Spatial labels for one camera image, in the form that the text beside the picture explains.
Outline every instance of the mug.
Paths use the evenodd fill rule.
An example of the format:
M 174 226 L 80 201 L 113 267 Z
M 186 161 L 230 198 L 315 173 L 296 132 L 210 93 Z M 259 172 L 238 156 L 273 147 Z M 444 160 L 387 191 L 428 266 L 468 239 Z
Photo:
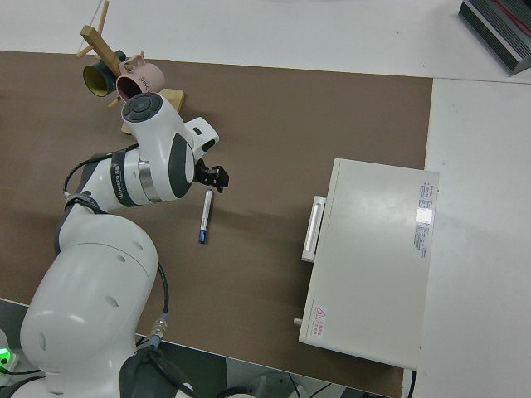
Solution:
M 118 50 L 115 52 L 120 61 L 125 61 L 125 54 Z M 116 76 L 103 62 L 96 62 L 83 69 L 83 80 L 86 86 L 94 95 L 105 97 L 116 90 Z
M 137 61 L 132 70 L 127 70 L 126 65 Z M 158 93 L 164 88 L 164 74 L 155 65 L 148 64 L 141 55 L 120 62 L 119 73 L 121 76 L 116 81 L 116 89 L 122 100 L 127 102 L 140 93 Z

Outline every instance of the device label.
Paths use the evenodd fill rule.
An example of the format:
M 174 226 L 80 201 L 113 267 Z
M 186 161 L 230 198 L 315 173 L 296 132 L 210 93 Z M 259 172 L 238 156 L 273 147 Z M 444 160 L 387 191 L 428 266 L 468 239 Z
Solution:
M 328 309 L 322 305 L 315 305 L 312 315 L 314 321 L 310 324 L 311 330 L 309 336 L 312 338 L 323 338 L 324 334 L 324 321 L 326 320 L 326 314 Z
M 433 202 L 437 188 L 431 182 L 423 182 L 418 193 L 418 207 L 415 216 L 413 251 L 415 256 L 425 259 L 428 253 L 430 228 L 433 222 Z

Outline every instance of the white marker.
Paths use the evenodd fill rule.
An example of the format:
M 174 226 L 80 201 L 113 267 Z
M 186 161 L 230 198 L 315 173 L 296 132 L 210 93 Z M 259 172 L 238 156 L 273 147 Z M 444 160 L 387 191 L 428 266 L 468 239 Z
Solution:
M 207 239 L 207 222 L 211 201 L 212 189 L 207 189 L 207 193 L 205 193 L 205 205 L 202 208 L 201 229 L 199 230 L 199 243 L 201 244 L 205 244 L 205 240 Z

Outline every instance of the brown mat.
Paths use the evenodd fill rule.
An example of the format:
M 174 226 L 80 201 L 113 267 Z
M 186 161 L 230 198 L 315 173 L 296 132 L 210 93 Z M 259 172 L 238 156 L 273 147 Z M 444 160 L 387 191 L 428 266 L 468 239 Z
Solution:
M 92 153 L 130 145 L 120 107 L 93 96 L 86 57 L 0 52 L 0 297 L 29 303 L 54 259 L 64 177 Z M 197 243 L 205 187 L 179 202 L 125 209 L 153 239 L 168 274 L 166 338 L 227 357 L 400 396 L 402 370 L 297 340 L 311 265 L 300 260 L 314 195 L 334 158 L 423 168 L 431 80 L 155 61 L 220 143 L 205 157 L 231 185 L 216 195 L 207 245 Z M 162 305 L 157 281 L 140 320 Z

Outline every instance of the green light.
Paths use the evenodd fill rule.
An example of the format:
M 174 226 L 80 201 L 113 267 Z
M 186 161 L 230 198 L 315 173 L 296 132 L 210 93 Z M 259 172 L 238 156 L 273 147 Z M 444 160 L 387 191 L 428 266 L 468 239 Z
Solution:
M 7 348 L 0 348 L 0 364 L 5 365 L 11 359 L 11 353 Z

